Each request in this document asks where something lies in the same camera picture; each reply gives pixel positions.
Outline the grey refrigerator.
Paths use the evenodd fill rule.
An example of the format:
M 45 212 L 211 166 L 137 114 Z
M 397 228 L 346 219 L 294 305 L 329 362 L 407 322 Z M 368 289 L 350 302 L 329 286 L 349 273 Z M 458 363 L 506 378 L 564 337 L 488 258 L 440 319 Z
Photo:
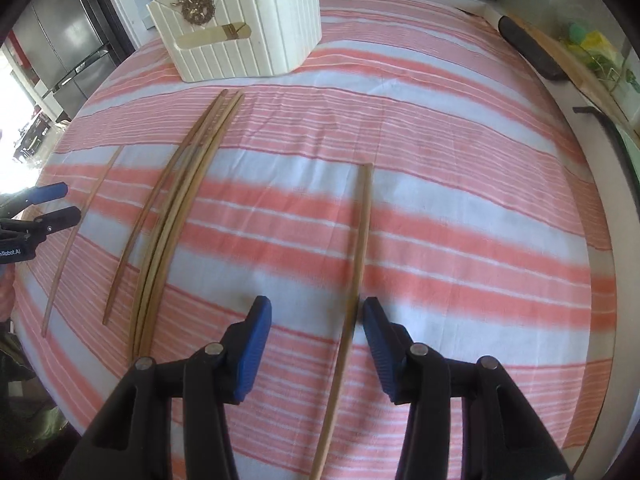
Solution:
M 119 64 L 113 36 L 91 0 L 30 0 L 8 33 L 14 60 L 74 118 Z

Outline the pink striped tablecloth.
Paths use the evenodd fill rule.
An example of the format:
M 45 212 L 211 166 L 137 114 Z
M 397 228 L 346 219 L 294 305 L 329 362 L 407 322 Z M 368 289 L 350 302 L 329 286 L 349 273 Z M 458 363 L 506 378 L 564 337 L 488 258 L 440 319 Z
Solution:
M 320 0 L 322 39 L 280 78 L 186 84 L 142 47 L 93 93 L 41 173 L 85 211 L 15 281 L 29 361 L 84 430 L 129 365 L 144 258 L 114 277 L 146 200 L 205 107 L 244 100 L 180 235 L 151 353 L 190 356 L 273 307 L 254 389 L 228 411 L 245 479 L 309 474 L 372 164 L 363 296 L 450 359 L 495 356 L 570 463 L 612 365 L 616 286 L 584 153 L 535 72 L 487 22 L 419 0 Z

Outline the green cutting board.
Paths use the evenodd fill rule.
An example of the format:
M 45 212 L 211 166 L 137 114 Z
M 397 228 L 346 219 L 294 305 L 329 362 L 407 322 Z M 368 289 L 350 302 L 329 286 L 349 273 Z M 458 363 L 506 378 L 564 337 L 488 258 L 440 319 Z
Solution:
M 634 200 L 634 206 L 636 206 L 637 214 L 640 214 L 639 177 L 636 170 L 634 170 L 634 164 L 632 163 L 631 157 L 627 151 L 623 136 L 616 128 L 616 125 L 612 119 L 608 118 L 608 116 L 594 106 L 574 106 L 573 112 L 575 114 L 591 115 L 597 119 L 597 122 L 602 127 L 606 137 L 612 145 L 618 163 L 620 164 L 620 168 L 623 170 L 628 188 L 630 189 L 631 197 Z

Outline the wooden cutting board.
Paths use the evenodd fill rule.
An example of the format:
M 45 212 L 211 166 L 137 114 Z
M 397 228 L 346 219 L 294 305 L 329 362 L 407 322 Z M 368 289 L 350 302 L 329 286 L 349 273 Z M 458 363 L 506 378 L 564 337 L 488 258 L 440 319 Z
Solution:
M 620 106 L 605 90 L 605 86 L 597 80 L 593 72 L 590 72 L 584 64 L 579 62 L 578 58 L 575 58 L 558 40 L 552 39 L 535 26 L 512 13 L 508 13 L 506 16 L 512 18 L 529 36 L 532 36 L 536 43 L 559 64 L 574 86 L 594 105 L 597 105 L 606 116 L 612 118 L 616 125 L 621 126 L 631 137 L 635 146 L 639 146 L 639 135 L 636 128 L 628 122 Z

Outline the yellow green bag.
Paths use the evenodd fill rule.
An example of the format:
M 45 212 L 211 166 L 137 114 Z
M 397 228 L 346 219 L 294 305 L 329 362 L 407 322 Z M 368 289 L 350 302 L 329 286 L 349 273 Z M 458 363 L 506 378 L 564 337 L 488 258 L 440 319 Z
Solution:
M 600 30 L 586 29 L 581 24 L 570 22 L 566 26 L 563 44 L 606 88 L 611 89 L 620 81 L 623 55 Z

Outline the cream utensil holder box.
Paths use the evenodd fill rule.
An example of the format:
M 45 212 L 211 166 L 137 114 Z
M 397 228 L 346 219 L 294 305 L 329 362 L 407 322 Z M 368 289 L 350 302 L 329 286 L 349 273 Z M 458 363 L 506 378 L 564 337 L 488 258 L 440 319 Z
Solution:
M 153 0 L 148 9 L 185 82 L 292 73 L 322 38 L 320 0 Z

